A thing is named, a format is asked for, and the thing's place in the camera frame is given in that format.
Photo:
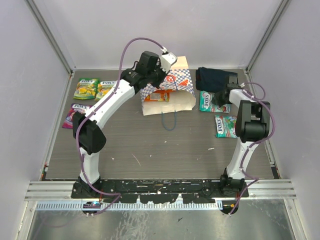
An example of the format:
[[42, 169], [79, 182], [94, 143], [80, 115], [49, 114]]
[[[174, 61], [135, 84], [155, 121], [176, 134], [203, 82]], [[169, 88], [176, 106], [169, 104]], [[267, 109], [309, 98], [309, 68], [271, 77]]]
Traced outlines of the green snack packet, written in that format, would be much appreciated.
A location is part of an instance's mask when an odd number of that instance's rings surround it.
[[218, 106], [213, 104], [215, 94], [212, 92], [201, 91], [199, 98], [199, 110], [201, 112], [211, 112], [211, 113], [230, 113], [231, 105], [225, 104], [223, 106]]

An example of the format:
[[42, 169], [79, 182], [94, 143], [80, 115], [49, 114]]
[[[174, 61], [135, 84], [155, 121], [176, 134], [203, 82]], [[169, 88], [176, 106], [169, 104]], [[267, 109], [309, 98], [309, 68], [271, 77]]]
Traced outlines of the orange fruit candy bag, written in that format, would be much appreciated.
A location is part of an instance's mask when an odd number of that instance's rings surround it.
[[170, 91], [168, 90], [157, 90], [150, 93], [145, 99], [145, 102], [169, 102]]

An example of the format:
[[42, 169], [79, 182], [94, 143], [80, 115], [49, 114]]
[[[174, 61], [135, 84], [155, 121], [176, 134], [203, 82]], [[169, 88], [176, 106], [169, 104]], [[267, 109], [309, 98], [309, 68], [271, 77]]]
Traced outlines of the blue checkered paper bag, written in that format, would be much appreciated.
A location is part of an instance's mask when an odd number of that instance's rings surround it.
[[[158, 90], [170, 91], [169, 102], [150, 102], [144, 99]], [[171, 67], [168, 75], [159, 88], [148, 84], [140, 91], [142, 114], [144, 116], [161, 115], [161, 124], [167, 131], [172, 131], [177, 125], [177, 112], [191, 111], [196, 105], [196, 94], [186, 56], [179, 56], [177, 62]], [[173, 113], [173, 127], [165, 125], [164, 114]]]

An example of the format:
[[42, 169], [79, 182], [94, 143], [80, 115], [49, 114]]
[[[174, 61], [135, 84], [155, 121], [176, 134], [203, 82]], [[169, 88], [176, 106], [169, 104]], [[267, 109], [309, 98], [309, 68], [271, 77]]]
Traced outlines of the yellow green candy bag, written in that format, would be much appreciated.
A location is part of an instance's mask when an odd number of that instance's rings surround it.
[[98, 91], [99, 78], [79, 78], [73, 98], [77, 100], [93, 100]]
[[116, 83], [116, 81], [101, 81], [100, 83], [98, 83], [95, 101], [98, 102], [99, 100], [101, 100]]

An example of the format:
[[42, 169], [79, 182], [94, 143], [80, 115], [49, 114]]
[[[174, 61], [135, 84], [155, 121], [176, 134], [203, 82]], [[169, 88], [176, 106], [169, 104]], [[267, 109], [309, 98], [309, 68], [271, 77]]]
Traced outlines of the purple berries snack bag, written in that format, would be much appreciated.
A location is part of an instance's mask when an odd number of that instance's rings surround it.
[[79, 103], [72, 103], [70, 109], [67, 113], [67, 116], [62, 124], [62, 128], [64, 129], [72, 129], [73, 128], [73, 116], [76, 112], [83, 114], [85, 111], [89, 110], [92, 106], [79, 104]]

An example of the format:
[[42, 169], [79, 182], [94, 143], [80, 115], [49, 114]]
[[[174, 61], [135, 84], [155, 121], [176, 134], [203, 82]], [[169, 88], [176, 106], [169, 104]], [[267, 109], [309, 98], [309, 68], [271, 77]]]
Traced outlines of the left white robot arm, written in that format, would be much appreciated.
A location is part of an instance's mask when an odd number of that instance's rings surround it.
[[88, 198], [104, 195], [99, 174], [99, 157], [107, 142], [103, 133], [105, 124], [119, 107], [148, 84], [158, 88], [176, 62], [177, 57], [172, 53], [157, 55], [144, 51], [133, 68], [120, 72], [119, 80], [98, 103], [85, 113], [74, 114], [73, 136], [81, 167], [78, 180], [73, 185], [75, 193], [84, 194]]

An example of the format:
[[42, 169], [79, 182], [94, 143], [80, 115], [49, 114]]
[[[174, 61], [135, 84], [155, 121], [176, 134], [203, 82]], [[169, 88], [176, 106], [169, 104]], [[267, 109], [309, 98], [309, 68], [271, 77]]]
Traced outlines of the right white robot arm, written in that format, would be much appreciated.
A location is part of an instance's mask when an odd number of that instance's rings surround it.
[[212, 102], [218, 106], [233, 104], [238, 112], [235, 121], [236, 147], [232, 159], [220, 176], [219, 191], [225, 197], [240, 193], [245, 188], [248, 164], [257, 146], [268, 139], [270, 134], [270, 103], [264, 101], [266, 91], [262, 88], [263, 97], [258, 98], [244, 89], [238, 77], [225, 77], [222, 89], [214, 94]]

